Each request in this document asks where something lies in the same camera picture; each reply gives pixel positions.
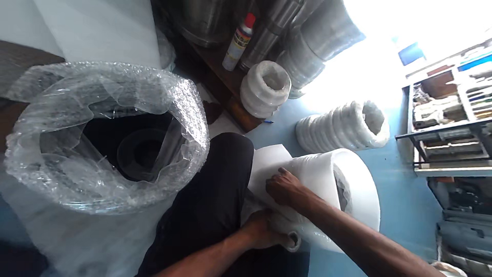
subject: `knee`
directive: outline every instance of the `knee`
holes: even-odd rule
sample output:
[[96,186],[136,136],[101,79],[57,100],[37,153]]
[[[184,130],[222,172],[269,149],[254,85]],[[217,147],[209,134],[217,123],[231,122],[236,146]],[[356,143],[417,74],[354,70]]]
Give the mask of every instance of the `knee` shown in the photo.
[[218,144],[223,147],[229,145],[234,149],[241,149],[247,152],[254,151],[253,143],[245,136],[237,133],[222,133],[217,135],[210,141],[210,144]]

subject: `bubble wrap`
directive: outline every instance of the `bubble wrap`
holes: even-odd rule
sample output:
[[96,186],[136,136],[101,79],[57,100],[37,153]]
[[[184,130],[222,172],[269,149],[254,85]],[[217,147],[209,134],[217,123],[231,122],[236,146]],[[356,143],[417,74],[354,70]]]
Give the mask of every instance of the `bubble wrap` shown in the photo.
[[[29,102],[7,137],[7,172],[66,208],[91,214],[138,211],[176,194],[209,151],[205,112],[190,80],[123,63],[79,62],[30,68],[7,92]],[[82,134],[94,117],[169,111],[182,125],[183,158],[154,182],[125,179]]]

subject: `person's left hand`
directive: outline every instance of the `person's left hand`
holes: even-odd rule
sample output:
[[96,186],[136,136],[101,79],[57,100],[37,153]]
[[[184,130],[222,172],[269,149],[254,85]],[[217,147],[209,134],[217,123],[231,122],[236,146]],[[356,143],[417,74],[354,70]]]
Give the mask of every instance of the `person's left hand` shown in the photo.
[[294,246],[294,241],[286,234],[275,232],[270,227],[271,210],[260,210],[251,214],[238,231],[249,242],[250,248],[264,249],[277,244]]

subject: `hand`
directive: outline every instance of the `hand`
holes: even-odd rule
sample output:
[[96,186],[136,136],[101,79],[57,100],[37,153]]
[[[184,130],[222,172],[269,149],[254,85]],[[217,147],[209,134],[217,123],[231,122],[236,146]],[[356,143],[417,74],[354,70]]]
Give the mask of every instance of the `hand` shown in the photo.
[[266,186],[268,194],[277,204],[291,206],[296,209],[303,199],[314,195],[287,169],[279,168],[278,172],[279,174],[267,179]]
[[260,210],[251,214],[238,231],[248,241],[249,248],[264,249],[277,244],[293,247],[294,241],[286,234],[275,232],[270,227],[271,210]]

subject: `black pants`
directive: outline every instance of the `black pants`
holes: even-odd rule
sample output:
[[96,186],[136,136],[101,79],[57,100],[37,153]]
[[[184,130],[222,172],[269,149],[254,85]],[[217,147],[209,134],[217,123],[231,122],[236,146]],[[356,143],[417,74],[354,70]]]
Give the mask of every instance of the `black pants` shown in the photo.
[[[239,229],[253,151],[251,141],[235,133],[211,140],[201,171],[159,221],[137,276],[156,274]],[[290,253],[277,245],[246,252],[223,276],[307,276],[308,266],[308,253]]]

